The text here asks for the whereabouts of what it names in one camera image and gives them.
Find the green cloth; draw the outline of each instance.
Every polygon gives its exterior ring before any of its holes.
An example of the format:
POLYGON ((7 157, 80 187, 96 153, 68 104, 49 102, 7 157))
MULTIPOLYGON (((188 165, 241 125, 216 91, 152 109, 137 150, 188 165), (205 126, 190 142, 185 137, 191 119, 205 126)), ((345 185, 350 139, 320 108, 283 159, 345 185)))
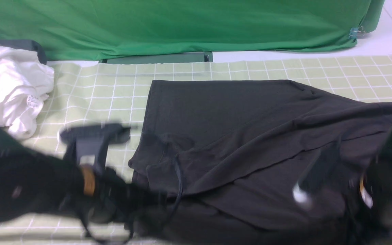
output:
POLYGON ((378 20, 372 1, 382 0, 0 0, 0 39, 35 40, 50 60, 333 51, 356 45, 350 29, 366 15, 378 20))

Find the clothing tag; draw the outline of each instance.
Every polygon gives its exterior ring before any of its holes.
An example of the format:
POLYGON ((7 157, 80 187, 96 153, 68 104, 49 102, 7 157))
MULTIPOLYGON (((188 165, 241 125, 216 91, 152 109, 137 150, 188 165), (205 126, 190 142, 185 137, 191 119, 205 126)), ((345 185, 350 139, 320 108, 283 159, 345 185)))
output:
POLYGON ((37 109, 40 106, 40 100, 36 96, 28 96, 27 105, 33 109, 37 109))

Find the binder clip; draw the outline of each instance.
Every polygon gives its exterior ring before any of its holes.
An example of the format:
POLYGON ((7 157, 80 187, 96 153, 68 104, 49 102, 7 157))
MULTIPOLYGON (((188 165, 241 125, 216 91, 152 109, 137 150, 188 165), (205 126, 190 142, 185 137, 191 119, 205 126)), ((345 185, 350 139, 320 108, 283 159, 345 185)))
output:
POLYGON ((358 39, 358 37, 364 37, 366 32, 364 31, 364 27, 360 26, 359 28, 350 29, 349 39, 358 39))

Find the black t-shirt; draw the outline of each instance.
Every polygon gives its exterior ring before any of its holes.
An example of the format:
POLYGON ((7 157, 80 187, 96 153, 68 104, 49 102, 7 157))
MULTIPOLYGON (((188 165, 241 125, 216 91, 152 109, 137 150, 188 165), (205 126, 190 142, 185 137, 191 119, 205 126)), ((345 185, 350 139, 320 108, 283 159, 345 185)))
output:
MULTIPOLYGON (((392 102, 363 103, 289 80, 153 81, 133 182, 184 199, 159 237, 196 244, 337 244, 344 200, 322 191, 311 211, 293 186, 317 151, 352 127, 343 158, 366 167, 392 124, 392 102)), ((137 227, 143 234, 143 225, 137 227)))

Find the white grid line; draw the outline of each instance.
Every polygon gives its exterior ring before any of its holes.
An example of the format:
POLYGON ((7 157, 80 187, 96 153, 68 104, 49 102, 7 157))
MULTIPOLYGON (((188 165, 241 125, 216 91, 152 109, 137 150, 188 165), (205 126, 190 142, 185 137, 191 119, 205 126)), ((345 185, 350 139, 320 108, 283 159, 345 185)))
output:
MULTIPOLYGON (((341 67, 341 64, 340 64, 340 62, 338 61, 338 59, 335 58, 335 60, 337 61, 338 65, 341 67)), ((355 90, 352 88, 352 84, 350 83, 349 79, 346 79, 346 80, 347 80, 347 83, 348 83, 349 86, 350 86, 349 88, 352 89, 353 95, 355 95, 356 100, 359 101, 358 95, 355 93, 355 90)))
MULTIPOLYGON (((378 70, 379 70, 379 72, 382 74, 382 75, 384 75, 383 74, 383 72, 382 72, 382 70, 378 67, 378 70)), ((391 84, 388 82, 388 80, 386 79, 386 77, 385 76, 383 76, 384 77, 384 79, 385 79, 385 82, 388 84, 388 86, 390 86, 391 87, 391 90, 392 90, 392 86, 391 86, 391 84)))
MULTIPOLYGON (((389 66, 389 65, 392 65, 392 64, 387 64, 387 65, 361 65, 361 67, 375 67, 375 66, 382 67, 382 66, 389 66)), ((321 67, 309 67, 309 68, 322 68, 322 69, 325 69, 325 68, 340 68, 340 67, 358 67, 358 66, 356 66, 356 65, 342 65, 342 66, 325 66, 325 67, 321 66, 321 67)), ((267 69, 267 71, 284 71, 284 70, 301 70, 301 69, 307 69, 307 68, 302 65, 301 68, 267 69)), ((240 72, 240 71, 248 71, 248 70, 236 70, 236 71, 230 71, 230 72, 240 72)), ((207 73, 207 72, 210 72, 210 71, 196 71, 193 74, 207 73)), ((212 71, 212 72, 222 73, 222 72, 228 72, 228 71, 212 71)), ((77 74, 74 74, 74 73, 71 73, 71 72, 68 72, 68 71, 64 71, 61 74, 68 74, 68 75, 78 76, 77 74)), ((178 75, 178 74, 191 74, 191 72, 189 72, 189 71, 182 71, 182 72, 180 72, 180 71, 177 71, 177 72, 157 72, 156 74, 157 75, 178 75)), ((135 75, 137 75, 139 77, 140 76, 152 76, 153 73, 118 74, 117 77, 133 77, 135 75)), ((89 78, 89 77, 93 77, 93 76, 114 76, 114 75, 113 74, 98 73, 98 74, 92 74, 92 75, 88 75, 88 76, 79 76, 79 77, 80 78, 89 78)))
MULTIPOLYGON (((320 62, 320 59, 317 59, 317 60, 318 60, 318 63, 320 64, 320 66, 323 67, 322 63, 320 62)), ((335 91, 333 90, 332 84, 329 81, 328 74, 326 73, 325 69, 322 69, 322 70, 323 70, 323 73, 325 74, 325 78, 327 79, 327 81, 329 83, 329 86, 331 87, 332 93, 335 93, 335 91)))

